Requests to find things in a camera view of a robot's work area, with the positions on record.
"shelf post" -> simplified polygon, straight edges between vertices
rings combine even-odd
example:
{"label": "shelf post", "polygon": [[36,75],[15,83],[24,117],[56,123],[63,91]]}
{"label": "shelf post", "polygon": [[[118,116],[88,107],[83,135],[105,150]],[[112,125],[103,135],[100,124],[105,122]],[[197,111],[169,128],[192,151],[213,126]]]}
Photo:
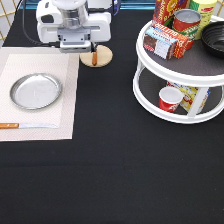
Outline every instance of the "shelf post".
{"label": "shelf post", "polygon": [[145,66],[143,65],[143,63],[141,62],[141,60],[138,57],[138,65],[137,65],[137,70],[141,71]]}
{"label": "shelf post", "polygon": [[207,94],[209,87],[201,87],[198,89],[198,92],[195,96],[195,99],[191,105],[191,108],[187,114],[188,117],[195,117],[199,107],[201,106],[201,103],[203,99],[205,98],[205,95]]}

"round shelf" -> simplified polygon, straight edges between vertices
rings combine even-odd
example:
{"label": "round shelf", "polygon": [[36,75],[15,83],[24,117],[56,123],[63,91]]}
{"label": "round shelf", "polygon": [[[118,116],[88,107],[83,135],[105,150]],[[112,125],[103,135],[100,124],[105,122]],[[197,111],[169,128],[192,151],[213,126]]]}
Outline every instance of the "round shelf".
{"label": "round shelf", "polygon": [[213,87],[224,85],[224,61],[208,54],[200,40],[195,41],[192,49],[180,59],[172,57],[163,60],[143,47],[146,30],[150,21],[139,33],[136,50],[141,63],[155,75],[178,84],[195,87]]}
{"label": "round shelf", "polygon": [[166,86],[166,80],[159,78],[152,72],[143,68],[137,70],[134,81],[133,91],[139,103],[149,112],[162,119],[175,123],[200,123],[217,116],[224,108],[224,92],[222,86],[210,88],[211,94],[207,99],[202,112],[195,117],[188,117],[187,111],[181,106],[175,113],[169,113],[158,107],[159,90]]}

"tin can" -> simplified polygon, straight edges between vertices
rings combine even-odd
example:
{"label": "tin can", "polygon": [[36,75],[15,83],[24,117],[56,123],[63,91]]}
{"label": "tin can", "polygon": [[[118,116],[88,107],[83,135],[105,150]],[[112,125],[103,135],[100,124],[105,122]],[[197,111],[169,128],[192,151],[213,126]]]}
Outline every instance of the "tin can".
{"label": "tin can", "polygon": [[186,50],[189,50],[198,31],[201,14],[192,9],[181,9],[174,14],[173,30],[189,38],[186,46]]}
{"label": "tin can", "polygon": [[198,32],[196,34],[195,40],[201,39],[201,31],[203,28],[209,24],[212,17],[217,0],[191,0],[189,8],[198,11],[202,18],[200,25],[198,27]]}

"paper mat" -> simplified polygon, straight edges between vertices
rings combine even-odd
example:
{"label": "paper mat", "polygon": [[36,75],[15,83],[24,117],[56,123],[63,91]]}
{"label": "paper mat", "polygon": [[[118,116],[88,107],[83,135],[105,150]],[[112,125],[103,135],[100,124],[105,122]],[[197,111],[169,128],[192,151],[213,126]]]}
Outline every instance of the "paper mat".
{"label": "paper mat", "polygon": [[[1,129],[0,141],[71,139],[79,54],[62,54],[52,48],[2,48],[0,58],[0,122],[59,126],[58,129]],[[9,97],[11,86],[19,78],[39,72],[52,74],[61,81],[63,90],[60,97],[53,104],[37,110],[17,107]]]}

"food box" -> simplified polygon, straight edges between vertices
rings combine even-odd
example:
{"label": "food box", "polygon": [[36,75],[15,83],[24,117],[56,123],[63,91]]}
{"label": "food box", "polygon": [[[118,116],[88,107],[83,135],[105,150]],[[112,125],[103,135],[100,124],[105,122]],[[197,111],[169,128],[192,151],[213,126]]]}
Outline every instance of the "food box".
{"label": "food box", "polygon": [[186,8],[189,0],[156,0],[153,22],[169,26],[174,12]]}
{"label": "food box", "polygon": [[150,27],[146,31],[143,46],[146,50],[153,52],[163,59],[170,59],[173,56],[176,42],[176,39],[167,36],[154,27]]}
{"label": "food box", "polygon": [[[183,86],[183,85],[179,85],[177,83],[172,83],[172,82],[167,82],[167,86],[173,86],[173,87],[179,89],[184,94],[184,98],[181,101],[180,106],[182,106],[186,111],[189,111],[189,109],[191,108],[191,105],[195,99],[195,96],[198,92],[198,88],[190,87],[190,86]],[[207,93],[205,94],[205,97],[202,101],[201,106],[198,109],[197,114],[199,114],[202,111],[210,93],[211,93],[211,91],[208,90]]]}
{"label": "food box", "polygon": [[176,58],[182,58],[184,56],[189,38],[159,23],[155,23],[153,27],[155,27],[158,31],[165,33],[165,35],[169,38],[175,38],[177,40],[173,56]]}

